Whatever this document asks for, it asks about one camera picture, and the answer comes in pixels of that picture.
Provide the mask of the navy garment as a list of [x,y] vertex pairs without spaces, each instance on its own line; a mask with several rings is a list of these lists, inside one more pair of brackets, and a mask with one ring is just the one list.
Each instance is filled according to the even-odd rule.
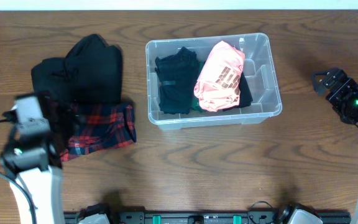
[[196,53],[182,47],[176,54],[155,59],[161,83],[160,110],[166,114],[188,114],[191,109],[200,63]]

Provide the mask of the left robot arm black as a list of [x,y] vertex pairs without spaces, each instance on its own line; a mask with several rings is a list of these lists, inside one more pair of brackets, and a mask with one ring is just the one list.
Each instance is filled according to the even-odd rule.
[[25,133],[13,126],[0,154],[21,223],[64,223],[62,163],[49,132]]

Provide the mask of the clear plastic storage bin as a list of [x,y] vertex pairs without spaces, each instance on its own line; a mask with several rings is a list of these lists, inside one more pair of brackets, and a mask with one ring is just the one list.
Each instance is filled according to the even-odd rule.
[[[200,62],[204,62],[212,48],[220,41],[227,42],[246,56],[243,74],[252,95],[251,105],[217,112],[191,110],[188,114],[165,114],[161,111],[161,83],[155,72],[155,59],[174,55],[182,47],[186,47],[196,53]],[[145,46],[145,57],[148,117],[149,121],[161,130],[226,124],[259,124],[282,111],[270,41],[263,33],[151,40]]]

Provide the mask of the pink printed shirt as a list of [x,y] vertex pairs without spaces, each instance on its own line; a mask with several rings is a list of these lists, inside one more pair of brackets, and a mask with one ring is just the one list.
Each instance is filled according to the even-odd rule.
[[225,41],[210,51],[194,87],[199,106],[210,112],[239,105],[245,54]]

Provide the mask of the dark green garment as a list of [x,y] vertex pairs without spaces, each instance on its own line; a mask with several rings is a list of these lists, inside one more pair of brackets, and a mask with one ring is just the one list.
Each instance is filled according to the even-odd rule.
[[[200,62],[199,63],[198,74],[201,73],[201,71],[203,69],[203,66],[204,66],[204,62]],[[201,106],[200,106],[199,99],[197,97],[195,97],[195,96],[192,98],[191,109],[194,110],[194,111],[198,111],[200,113],[205,112],[205,110],[202,109]]]

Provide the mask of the black garment pile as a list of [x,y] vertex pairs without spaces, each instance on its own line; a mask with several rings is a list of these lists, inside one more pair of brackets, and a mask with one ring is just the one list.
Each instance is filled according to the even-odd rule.
[[69,103],[121,102],[123,58],[98,34],[82,38],[65,57],[42,60],[31,70],[35,92]]

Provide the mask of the red navy plaid shirt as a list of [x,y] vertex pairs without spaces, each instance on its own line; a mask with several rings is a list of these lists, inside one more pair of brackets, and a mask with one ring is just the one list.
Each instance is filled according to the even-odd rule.
[[68,162],[97,151],[126,147],[137,141],[134,107],[129,104],[52,102],[69,127],[60,160]]

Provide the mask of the black garment with tape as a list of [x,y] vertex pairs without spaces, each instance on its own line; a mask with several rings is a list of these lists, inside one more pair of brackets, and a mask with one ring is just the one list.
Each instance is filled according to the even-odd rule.
[[240,89],[239,104],[231,108],[223,109],[223,111],[228,111],[234,108],[245,108],[251,105],[251,103],[253,102],[253,98],[247,80],[243,73],[241,74],[239,89]]

